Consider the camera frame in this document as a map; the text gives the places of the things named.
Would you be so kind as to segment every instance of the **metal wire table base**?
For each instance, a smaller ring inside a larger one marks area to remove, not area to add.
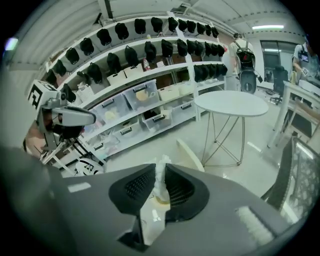
[[[207,142],[208,142],[208,134],[209,134],[209,125],[210,125],[210,119],[212,116],[212,123],[213,123],[213,134],[214,134],[214,143],[218,144],[218,147],[215,149],[215,151],[209,156],[209,158],[204,161],[204,157],[205,157],[205,153],[206,153],[206,148],[207,148]],[[245,124],[245,118],[242,117],[242,144],[241,144],[241,153],[240,153],[240,159],[238,159],[234,154],[232,154],[224,145],[223,143],[225,142],[225,140],[227,139],[227,137],[229,136],[229,134],[231,133],[231,131],[234,129],[236,123],[238,122],[238,119],[240,117],[238,116],[236,118],[236,120],[234,121],[231,129],[228,131],[227,135],[224,137],[224,139],[220,142],[218,141],[218,137],[221,134],[221,132],[223,131],[223,129],[226,127],[230,116],[228,117],[228,119],[226,120],[225,124],[223,125],[221,131],[219,132],[219,134],[216,136],[216,128],[215,128],[215,119],[214,119],[214,114],[211,112],[209,114],[208,117],[208,125],[207,125],[207,129],[206,129],[206,138],[205,138],[205,144],[204,144],[204,150],[203,150],[203,155],[202,155],[202,160],[201,163],[203,165],[203,167],[205,166],[210,166],[210,167],[231,167],[231,166],[239,166],[242,163],[243,157],[244,157],[244,149],[245,149],[245,135],[246,135],[246,124]],[[219,165],[206,165],[206,163],[211,159],[211,157],[218,151],[219,148],[222,148],[234,161],[235,164],[219,164]]]

